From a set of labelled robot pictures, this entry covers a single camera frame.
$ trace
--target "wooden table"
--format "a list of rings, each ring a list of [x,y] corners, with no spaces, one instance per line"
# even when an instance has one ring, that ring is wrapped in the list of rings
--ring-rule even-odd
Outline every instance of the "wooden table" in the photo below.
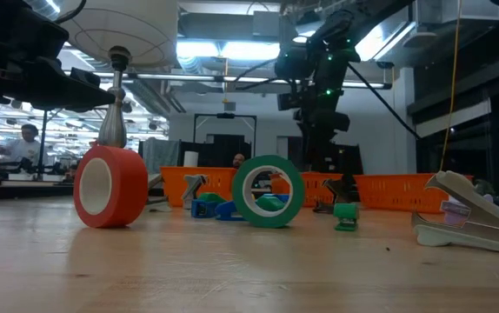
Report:
[[[69,198],[0,202],[0,312],[499,312],[499,253],[416,244],[410,216],[359,231],[303,209],[280,230],[144,213],[93,230]]]

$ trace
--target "blue object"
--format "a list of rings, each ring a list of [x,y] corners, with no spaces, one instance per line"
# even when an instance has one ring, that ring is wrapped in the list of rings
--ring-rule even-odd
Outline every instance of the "blue object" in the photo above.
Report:
[[[218,202],[205,202],[204,200],[192,200],[191,217],[212,218],[216,216],[215,208]]]
[[[216,206],[215,212],[217,214],[216,219],[219,221],[245,221],[245,218],[241,216],[232,216],[233,213],[236,213],[234,201],[220,203]]]
[[[290,199],[290,195],[276,195],[276,194],[264,194],[262,196],[275,196],[278,200],[287,203],[288,199]]]

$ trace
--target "orange crate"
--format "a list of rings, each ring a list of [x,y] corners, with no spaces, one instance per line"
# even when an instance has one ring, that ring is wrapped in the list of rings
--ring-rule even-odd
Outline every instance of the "orange crate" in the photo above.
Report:
[[[316,202],[322,201],[331,203],[333,201],[333,194],[327,187],[323,187],[323,182],[327,179],[338,180],[342,174],[332,173],[318,173],[318,172],[305,172],[302,173],[303,185],[305,186],[305,201],[304,207],[314,207]],[[270,186],[272,192],[275,194],[288,194],[289,185],[281,175],[276,173],[270,175]]]
[[[449,195],[442,190],[425,189],[434,175],[356,175],[354,178],[360,201],[367,208],[442,213],[441,201],[449,200]]]
[[[231,200],[232,179],[236,169],[230,168],[204,168],[204,167],[179,167],[162,166],[164,194],[169,197],[171,206],[182,206],[182,194],[188,188],[184,175],[206,175],[209,181],[201,186],[197,194],[202,192],[215,192],[226,200]]]

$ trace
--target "person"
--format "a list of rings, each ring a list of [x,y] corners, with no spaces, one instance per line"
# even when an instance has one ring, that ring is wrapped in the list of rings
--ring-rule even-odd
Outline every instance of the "person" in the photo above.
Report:
[[[245,160],[245,156],[243,156],[242,153],[238,153],[234,156],[234,160],[232,160],[232,166],[234,166],[235,169],[239,169],[240,166],[242,166],[243,161]]]
[[[28,158],[33,166],[37,166],[39,162],[39,152],[41,144],[35,140],[39,135],[39,130],[35,125],[25,124],[22,126],[22,139],[11,141],[5,147],[0,147],[0,154],[10,156],[10,162],[21,162],[22,158]],[[49,162],[47,151],[43,152],[43,164]]]

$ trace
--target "white lamp shade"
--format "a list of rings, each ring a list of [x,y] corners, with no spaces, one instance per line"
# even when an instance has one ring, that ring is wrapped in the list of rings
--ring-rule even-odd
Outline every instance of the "white lamp shade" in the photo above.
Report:
[[[81,0],[64,1],[60,17]],[[83,53],[109,61],[109,50],[122,46],[130,65],[160,67],[176,58],[177,0],[88,0],[73,19],[62,23],[69,42]]]

